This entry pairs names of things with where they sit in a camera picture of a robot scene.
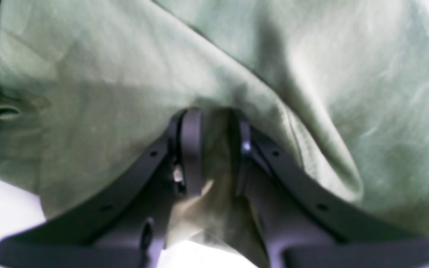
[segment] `wrinkled fabric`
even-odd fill
[[[114,181],[189,106],[207,184],[185,239],[268,267],[234,198],[228,107],[314,180],[429,236],[429,1],[11,0],[0,4],[0,179],[46,217]]]

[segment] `black plastic arm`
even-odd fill
[[[175,114],[112,185],[41,226],[0,241],[10,268],[155,268],[172,205],[201,193],[201,110]],[[179,170],[181,176],[174,177]]]
[[[239,110],[230,117],[237,194],[258,213],[271,268],[429,267],[429,239],[325,190]]]

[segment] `green fabric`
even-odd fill
[[[111,183],[188,106],[206,112],[184,239],[268,267],[233,198],[227,108],[325,188],[429,236],[429,0],[11,0],[0,4],[0,179],[48,218]]]

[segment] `screw hole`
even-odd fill
[[[140,247],[144,251],[146,249],[148,249],[148,247],[152,243],[152,236],[153,236],[153,234],[152,234],[152,227],[150,226],[149,223],[146,223],[145,227],[143,228],[142,240],[140,242]]]
[[[114,209],[114,206],[111,204],[103,205],[102,207],[99,208],[100,212],[107,212],[113,209]]]
[[[325,204],[317,204],[317,209],[322,210],[322,211],[327,211],[327,210],[329,210],[329,207],[327,207],[327,205],[325,205]]]

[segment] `white surface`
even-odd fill
[[[0,239],[45,221],[39,197],[0,181]],[[193,242],[162,251],[158,268],[256,268],[246,258]]]

